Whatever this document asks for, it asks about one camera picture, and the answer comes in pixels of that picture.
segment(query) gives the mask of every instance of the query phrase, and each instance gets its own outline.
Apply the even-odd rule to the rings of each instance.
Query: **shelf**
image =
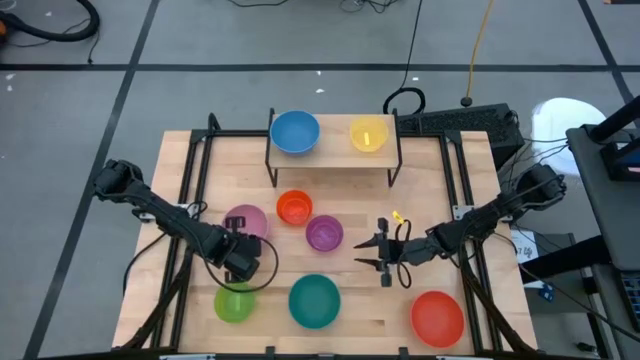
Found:
[[[274,169],[299,168],[362,168],[394,169],[399,163],[398,139],[393,115],[314,115],[320,124],[320,138],[311,152],[292,156],[278,149],[273,141],[269,153],[269,165]],[[389,127],[389,137],[375,152],[365,153],[351,143],[351,121],[360,117],[379,117]]]

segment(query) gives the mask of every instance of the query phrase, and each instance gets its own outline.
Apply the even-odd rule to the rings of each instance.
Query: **bowl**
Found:
[[[276,204],[278,216],[287,224],[302,225],[311,216],[313,204],[309,195],[300,190],[282,194]]]
[[[340,312],[340,292],[326,276],[306,275],[298,279],[289,293],[289,312],[307,329],[321,329]]]
[[[380,117],[366,116],[353,120],[349,133],[356,149],[362,152],[374,152],[387,142],[389,127]]]
[[[411,327],[425,344],[449,348],[462,336],[464,315],[451,296],[441,291],[427,291],[411,306]]]
[[[306,230],[307,242],[312,248],[327,252],[340,245],[344,235],[340,222],[329,215],[320,215],[309,222]]]
[[[247,283],[227,284],[237,290],[248,290]],[[218,289],[213,307],[220,320],[228,323],[241,323],[253,312],[256,304],[254,293],[236,293],[225,288]]]
[[[311,151],[318,142],[320,124],[306,111],[287,111],[273,121],[269,136],[284,153],[302,155]]]
[[[234,207],[229,210],[224,218],[232,217],[232,216],[243,216],[245,218],[245,227],[238,228],[239,232],[256,235],[263,239],[267,237],[267,233],[269,232],[269,221],[267,219],[267,214],[264,211],[260,210],[259,207],[249,204],[242,204]]]

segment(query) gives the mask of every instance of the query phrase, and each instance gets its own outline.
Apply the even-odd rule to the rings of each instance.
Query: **teal bowl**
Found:
[[[321,329],[331,324],[340,312],[338,287],[323,275],[301,277],[289,293],[289,312],[307,329]]]

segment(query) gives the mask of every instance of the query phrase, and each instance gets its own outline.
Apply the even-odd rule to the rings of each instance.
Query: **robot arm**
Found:
[[[243,239],[255,240],[255,236],[232,233],[222,226],[193,220],[187,210],[154,194],[134,164],[109,160],[95,178],[94,189],[101,201],[126,202],[153,214],[160,229],[170,236],[183,237],[197,254],[217,268],[224,266],[237,279],[251,279],[260,265],[238,247]]]

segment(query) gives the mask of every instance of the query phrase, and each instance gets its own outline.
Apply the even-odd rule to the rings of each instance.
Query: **green bowl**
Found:
[[[227,284],[227,286],[237,290],[249,289],[247,283]],[[241,323],[251,315],[255,304],[254,293],[235,293],[220,288],[216,293],[213,307],[220,320],[228,323]]]
[[[301,277],[289,293],[289,312],[307,329],[320,329],[340,312],[340,292],[328,277],[311,274]]]

